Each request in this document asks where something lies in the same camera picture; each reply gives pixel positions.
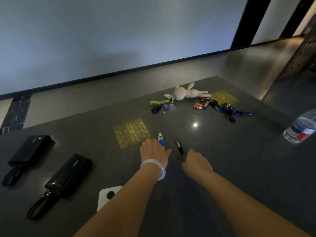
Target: plush toy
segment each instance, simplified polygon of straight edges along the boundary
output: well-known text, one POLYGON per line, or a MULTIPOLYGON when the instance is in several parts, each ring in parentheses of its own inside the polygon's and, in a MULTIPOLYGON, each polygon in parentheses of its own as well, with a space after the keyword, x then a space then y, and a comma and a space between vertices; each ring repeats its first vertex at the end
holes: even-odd
POLYGON ((172 98, 172 102, 174 99, 176 100, 183 100, 185 97, 186 98, 194 98, 194 97, 208 97, 211 98, 211 94, 209 94, 208 91, 198 91, 192 89, 194 86, 194 82, 190 83, 188 85, 188 89, 184 89, 183 87, 177 86, 176 89, 174 90, 174 93, 172 95, 166 94, 163 95, 166 98, 172 98))

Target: bracelet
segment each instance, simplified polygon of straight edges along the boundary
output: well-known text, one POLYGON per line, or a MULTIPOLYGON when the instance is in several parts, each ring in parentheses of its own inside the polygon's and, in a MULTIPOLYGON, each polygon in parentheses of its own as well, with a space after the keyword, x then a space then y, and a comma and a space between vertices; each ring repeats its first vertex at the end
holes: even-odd
POLYGON ((161 176, 158 178, 158 180, 162 180, 165 175, 166 175, 166 170, 165 168, 163 167, 162 163, 160 163, 159 161, 155 160, 155 159, 147 159, 147 160, 144 160, 140 167, 142 167, 143 165, 147 164, 147 163, 151 163, 151 164, 154 164, 156 166, 158 166, 158 168, 161 170, 161 176))

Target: yellow mosaic inlay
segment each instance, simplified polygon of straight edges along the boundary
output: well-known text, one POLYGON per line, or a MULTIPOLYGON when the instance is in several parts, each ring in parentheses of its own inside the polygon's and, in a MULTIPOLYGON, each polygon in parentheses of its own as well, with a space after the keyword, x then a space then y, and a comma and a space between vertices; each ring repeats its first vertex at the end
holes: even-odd
POLYGON ((234 105, 239 102, 235 97, 230 95, 227 91, 225 90, 218 90, 215 91, 212 94, 212 99, 217 100, 219 105, 222 105, 224 103, 229 103, 231 105, 234 105))
POLYGON ((121 149, 135 145, 151 137, 141 118, 114 126, 114 132, 121 149))

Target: plastic bottle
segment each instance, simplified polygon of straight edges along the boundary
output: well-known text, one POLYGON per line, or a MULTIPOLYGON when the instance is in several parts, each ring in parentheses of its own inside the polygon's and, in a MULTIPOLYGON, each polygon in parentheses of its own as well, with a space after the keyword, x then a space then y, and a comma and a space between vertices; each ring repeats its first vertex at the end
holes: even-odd
POLYGON ((316 131, 316 109, 305 112, 283 132, 283 137, 292 143, 300 143, 316 131))
POLYGON ((165 148, 165 141, 163 140, 163 137, 162 137, 161 133, 159 133, 159 135, 158 135, 158 142, 162 145, 162 147, 164 149, 166 149, 165 148))

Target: forearm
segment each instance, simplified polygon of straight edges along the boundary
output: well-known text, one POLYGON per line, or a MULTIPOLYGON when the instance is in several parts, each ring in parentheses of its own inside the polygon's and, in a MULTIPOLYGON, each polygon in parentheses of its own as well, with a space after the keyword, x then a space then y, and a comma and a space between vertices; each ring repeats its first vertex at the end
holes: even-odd
POLYGON ((237 236, 309 236, 213 171, 199 183, 215 198, 237 236))
POLYGON ((74 236, 137 236, 160 174, 157 166, 144 165, 74 236))

